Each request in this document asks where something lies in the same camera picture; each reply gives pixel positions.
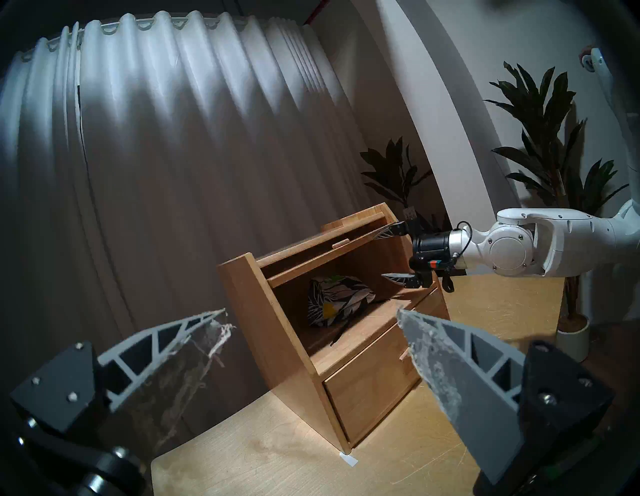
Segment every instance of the wooden table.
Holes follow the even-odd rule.
[[[451,320],[526,352],[554,340],[562,278],[454,278]],[[479,469],[420,382],[351,455],[308,427],[271,392],[151,464],[156,496],[471,494]]]

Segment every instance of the wooden drawer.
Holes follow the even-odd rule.
[[[440,288],[414,310],[449,318]],[[402,329],[394,324],[324,382],[351,446],[368,434],[419,379],[411,357],[405,353],[407,347]]]

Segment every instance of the patterned fabric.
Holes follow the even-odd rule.
[[[357,277],[314,277],[309,282],[310,326],[329,327],[371,303],[376,295]]]

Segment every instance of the wooden shelf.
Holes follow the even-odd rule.
[[[280,260],[284,260],[288,257],[304,252],[305,250],[309,250],[310,248],[313,248],[319,244],[322,244],[325,241],[335,239],[336,237],[340,237],[343,234],[347,234],[348,232],[354,231],[358,227],[366,226],[367,224],[374,223],[375,221],[378,221],[384,218],[385,218],[385,215],[379,212],[362,219],[357,219],[339,228],[332,229],[328,232],[321,232],[320,234],[316,234],[314,236],[308,237],[303,241],[292,244],[285,248],[281,248],[277,252],[269,253],[257,259],[256,262],[258,264],[258,267],[260,268],[266,267],[267,265],[274,264],[275,262],[279,262]]]
[[[400,289],[391,300],[372,305],[370,311],[352,323],[333,346],[330,343],[343,323],[329,328],[295,329],[320,379],[328,378],[395,324],[399,308],[415,307],[434,288]]]
[[[328,262],[331,262],[331,260],[335,260],[338,257],[341,257],[349,252],[352,252],[356,248],[364,246],[369,241],[372,241],[379,233],[381,233],[385,229],[386,229],[386,226],[379,227],[375,231],[369,232],[364,236],[360,236],[354,239],[353,241],[348,242],[347,244],[344,244],[338,248],[335,248],[334,250],[331,250],[330,252],[323,253],[318,257],[308,260],[300,265],[296,265],[292,269],[281,272],[280,274],[277,274],[273,277],[269,277],[267,279],[267,281],[269,282],[269,286],[278,287],[279,285],[289,282],[290,280],[295,279],[300,275],[306,274],[315,268],[318,268],[320,266],[327,264]]]

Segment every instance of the drawer front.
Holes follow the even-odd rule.
[[[351,446],[418,380],[406,348],[402,329],[395,324],[324,382]]]

